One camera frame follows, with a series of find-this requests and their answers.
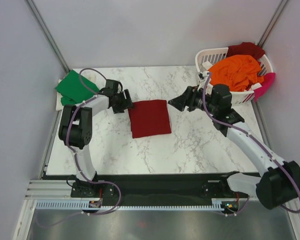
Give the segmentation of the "dark red t shirt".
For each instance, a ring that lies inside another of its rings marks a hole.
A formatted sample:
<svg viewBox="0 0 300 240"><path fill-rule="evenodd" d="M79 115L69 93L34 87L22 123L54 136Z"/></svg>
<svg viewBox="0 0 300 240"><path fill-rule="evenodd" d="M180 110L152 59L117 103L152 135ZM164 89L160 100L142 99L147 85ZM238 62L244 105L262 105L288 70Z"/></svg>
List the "dark red t shirt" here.
<svg viewBox="0 0 300 240"><path fill-rule="evenodd" d="M128 115L133 139L172 133L166 100L134 102Z"/></svg>

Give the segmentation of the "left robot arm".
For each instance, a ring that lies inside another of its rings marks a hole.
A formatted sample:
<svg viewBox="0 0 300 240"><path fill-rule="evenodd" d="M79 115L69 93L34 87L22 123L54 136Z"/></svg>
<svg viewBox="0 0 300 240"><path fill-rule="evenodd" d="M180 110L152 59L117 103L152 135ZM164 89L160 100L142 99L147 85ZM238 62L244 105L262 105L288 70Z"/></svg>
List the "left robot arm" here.
<svg viewBox="0 0 300 240"><path fill-rule="evenodd" d="M105 87L93 92L91 98L63 107L58 137L71 152L75 163L72 198L94 198L100 192L98 174L89 148L93 136L93 117L107 109L119 114L132 108L129 90L123 89L121 82L112 79L107 79Z"/></svg>

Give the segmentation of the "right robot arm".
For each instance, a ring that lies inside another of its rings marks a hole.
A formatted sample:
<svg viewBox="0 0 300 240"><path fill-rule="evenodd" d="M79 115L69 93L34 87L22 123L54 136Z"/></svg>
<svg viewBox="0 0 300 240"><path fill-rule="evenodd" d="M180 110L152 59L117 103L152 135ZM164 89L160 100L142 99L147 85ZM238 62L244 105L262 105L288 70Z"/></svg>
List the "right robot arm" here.
<svg viewBox="0 0 300 240"><path fill-rule="evenodd" d="M217 84L210 94L197 86L188 86L168 104L180 112L204 111L214 127L237 145L257 169L258 177L238 171L223 175L219 184L223 196L230 197L235 192L254 196L268 210L293 199L300 202L300 166L295 161L284 160L254 135L243 117L233 109L228 86Z"/></svg>

